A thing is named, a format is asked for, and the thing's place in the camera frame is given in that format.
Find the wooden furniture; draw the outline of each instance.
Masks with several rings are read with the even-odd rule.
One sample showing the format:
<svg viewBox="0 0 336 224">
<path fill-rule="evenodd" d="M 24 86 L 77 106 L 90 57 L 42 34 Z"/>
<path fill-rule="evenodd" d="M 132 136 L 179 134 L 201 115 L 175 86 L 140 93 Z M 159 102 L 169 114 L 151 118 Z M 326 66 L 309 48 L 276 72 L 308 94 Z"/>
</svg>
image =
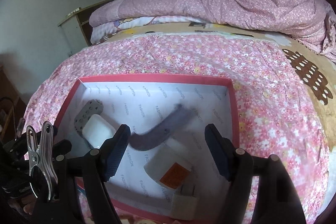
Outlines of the wooden furniture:
<svg viewBox="0 0 336 224">
<path fill-rule="evenodd" d="M 80 8 L 58 23 L 64 39 L 71 48 L 71 54 L 75 54 L 83 48 L 92 45 L 90 42 L 92 27 L 89 24 L 89 18 L 96 9 L 111 1 L 113 0 L 104 0 L 88 7 Z"/>
<path fill-rule="evenodd" d="M 25 114 L 26 105 L 20 99 L 18 93 L 16 92 L 13 85 L 7 79 L 3 66 L 0 65 L 0 98 L 9 97 L 13 100 L 13 104 L 9 100 L 3 100 L 0 102 L 0 111 L 4 110 L 7 114 L 6 119 L 3 122 L 0 122 L 2 131 L 0 133 L 0 140 L 2 143 L 6 143 L 12 140 L 15 136 L 15 128 L 14 128 L 14 108 L 15 108 L 15 118 L 16 118 L 16 126 L 21 117 Z"/>
</svg>

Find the bed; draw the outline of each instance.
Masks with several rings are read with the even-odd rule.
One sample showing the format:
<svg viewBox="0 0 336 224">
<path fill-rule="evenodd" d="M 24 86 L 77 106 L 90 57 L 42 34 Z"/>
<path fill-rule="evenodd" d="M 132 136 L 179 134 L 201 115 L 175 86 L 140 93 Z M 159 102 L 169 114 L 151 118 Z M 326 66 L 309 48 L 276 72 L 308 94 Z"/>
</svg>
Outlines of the bed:
<svg viewBox="0 0 336 224">
<path fill-rule="evenodd" d="M 36 129 L 54 122 L 82 76 L 229 77 L 240 147 L 256 156 L 280 156 L 307 223 L 314 223 L 335 193 L 328 182 L 335 176 L 334 154 L 329 157 L 336 142 L 335 19 L 324 0 L 116 0 L 91 15 L 94 45 L 53 72 L 31 98 L 25 118 Z M 244 223 L 251 220 L 256 193 L 254 180 Z"/>
</svg>

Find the screw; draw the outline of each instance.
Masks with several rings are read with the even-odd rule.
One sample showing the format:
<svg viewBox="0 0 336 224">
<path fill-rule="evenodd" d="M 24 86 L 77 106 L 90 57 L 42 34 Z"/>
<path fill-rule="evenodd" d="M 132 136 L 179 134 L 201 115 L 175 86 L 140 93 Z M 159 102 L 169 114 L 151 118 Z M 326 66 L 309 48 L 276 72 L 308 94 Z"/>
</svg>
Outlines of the screw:
<svg viewBox="0 0 336 224">
<path fill-rule="evenodd" d="M 272 154 L 272 155 L 271 155 L 271 159 L 272 159 L 273 161 L 277 161 L 277 160 L 279 159 L 279 157 L 278 157 L 277 155 Z"/>
<path fill-rule="evenodd" d="M 56 160 L 57 160 L 57 161 L 62 161 L 62 160 L 64 160 L 64 155 L 58 155 L 58 156 L 56 157 Z"/>
<path fill-rule="evenodd" d="M 90 155 L 91 155 L 91 156 L 95 156 L 95 155 L 98 155 L 98 154 L 99 154 L 99 149 L 97 149 L 97 148 L 92 149 L 92 150 L 90 151 Z"/>
<path fill-rule="evenodd" d="M 242 148 L 237 148 L 237 149 L 236 149 L 236 153 L 237 153 L 238 155 L 244 155 L 244 154 L 245 154 L 245 150 L 242 149 Z"/>
</svg>

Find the orange label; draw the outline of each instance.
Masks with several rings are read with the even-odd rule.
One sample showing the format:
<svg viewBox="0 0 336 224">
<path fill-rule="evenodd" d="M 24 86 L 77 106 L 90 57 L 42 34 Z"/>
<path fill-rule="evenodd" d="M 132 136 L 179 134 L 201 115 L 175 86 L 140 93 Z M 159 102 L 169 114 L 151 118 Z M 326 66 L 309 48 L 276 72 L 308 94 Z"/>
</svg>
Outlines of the orange label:
<svg viewBox="0 0 336 224">
<path fill-rule="evenodd" d="M 182 181 L 189 175 L 190 171 L 179 165 L 177 162 L 163 175 L 160 182 L 172 189 L 181 185 Z"/>
</svg>

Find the white power adapter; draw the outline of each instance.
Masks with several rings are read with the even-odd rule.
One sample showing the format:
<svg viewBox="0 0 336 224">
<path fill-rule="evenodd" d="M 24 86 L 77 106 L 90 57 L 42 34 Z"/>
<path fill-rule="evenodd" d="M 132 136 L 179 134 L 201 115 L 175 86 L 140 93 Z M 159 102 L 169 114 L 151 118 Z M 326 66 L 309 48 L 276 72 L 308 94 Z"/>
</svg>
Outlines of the white power adapter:
<svg viewBox="0 0 336 224">
<path fill-rule="evenodd" d="M 194 197 L 194 189 L 192 195 L 183 195 L 182 190 L 184 186 L 181 186 L 181 190 L 175 192 L 172 198 L 172 204 L 169 216 L 179 220 L 193 220 L 197 208 L 198 198 Z"/>
</svg>

